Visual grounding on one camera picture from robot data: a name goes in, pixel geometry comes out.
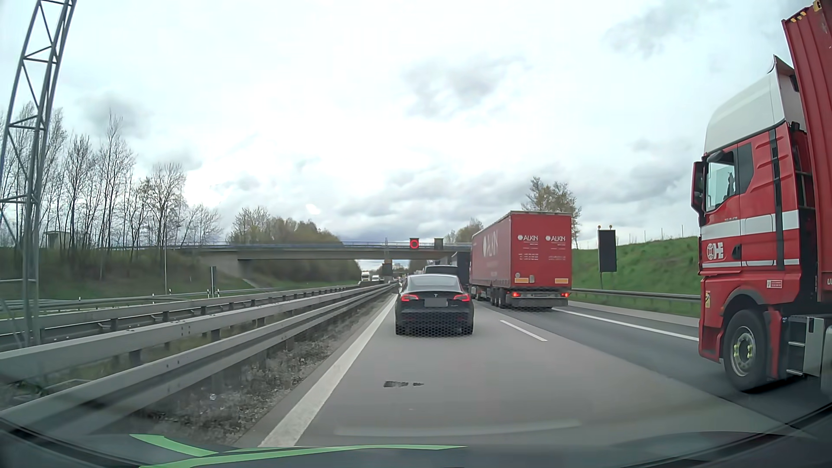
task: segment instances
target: highway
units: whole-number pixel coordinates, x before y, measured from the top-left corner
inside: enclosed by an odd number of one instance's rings
[[[471,336],[396,336],[391,308],[237,445],[609,445],[782,431],[828,403],[811,382],[734,391],[721,365],[697,354],[696,319],[478,302]]]

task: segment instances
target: white truck roof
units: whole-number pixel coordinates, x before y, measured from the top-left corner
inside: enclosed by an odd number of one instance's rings
[[[774,59],[765,77],[714,111],[705,134],[705,153],[741,142],[783,121],[798,122],[806,129],[800,94],[791,81],[795,70],[776,55]]]

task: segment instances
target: red truck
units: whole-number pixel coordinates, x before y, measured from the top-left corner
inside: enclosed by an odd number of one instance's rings
[[[572,215],[509,212],[471,239],[471,296],[500,308],[565,306]]]
[[[694,164],[699,354],[742,391],[811,376],[832,394],[830,10],[783,21],[794,68],[775,57],[719,107]]]

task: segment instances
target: solid white line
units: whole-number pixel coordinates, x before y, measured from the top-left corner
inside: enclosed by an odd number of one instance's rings
[[[512,324],[512,323],[508,323],[508,322],[507,322],[507,321],[505,321],[505,320],[501,320],[501,322],[502,322],[502,323],[504,323],[504,324],[506,324],[506,325],[508,325],[508,326],[510,326],[511,328],[517,328],[518,330],[520,330],[520,331],[522,331],[523,333],[525,333],[525,334],[527,334],[527,335],[531,336],[532,338],[537,338],[537,339],[538,339],[538,340],[540,340],[540,341],[548,341],[546,338],[541,338],[540,336],[537,336],[537,335],[535,335],[534,333],[531,333],[530,331],[523,330],[523,329],[522,329],[522,328],[520,328],[519,326],[516,326],[516,325],[514,325],[514,324]]]
[[[295,404],[286,416],[271,430],[269,435],[260,443],[261,447],[291,447],[298,443],[300,437],[309,427],[321,407],[324,406],[335,387],[355,362],[361,351],[367,346],[370,338],[381,326],[381,322],[393,309],[393,302],[385,306],[384,311],[361,332],[361,335],[349,345],[347,351],[312,385],[306,394]]]
[[[592,319],[595,319],[595,320],[605,321],[605,322],[608,322],[608,323],[614,323],[616,325],[623,325],[623,326],[629,326],[630,328],[637,328],[639,330],[652,331],[653,333],[660,333],[662,335],[675,336],[676,338],[684,338],[686,340],[691,340],[691,341],[699,341],[699,338],[697,338],[695,336],[682,335],[681,333],[674,333],[672,331],[657,330],[655,328],[648,328],[646,326],[641,326],[641,325],[633,325],[631,323],[626,323],[624,321],[610,320],[608,318],[590,316],[590,315],[587,315],[587,314],[581,314],[581,313],[573,312],[573,311],[564,311],[563,309],[558,309],[557,307],[553,307],[552,309],[554,309],[558,312],[563,312],[565,314],[572,314],[574,316],[592,318]]]

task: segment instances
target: overpass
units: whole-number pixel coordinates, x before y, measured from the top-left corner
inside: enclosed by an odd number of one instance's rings
[[[246,277],[253,260],[440,260],[458,251],[471,251],[470,243],[421,243],[418,249],[408,242],[340,242],[306,244],[182,245],[182,253],[198,256],[206,265],[238,277]]]

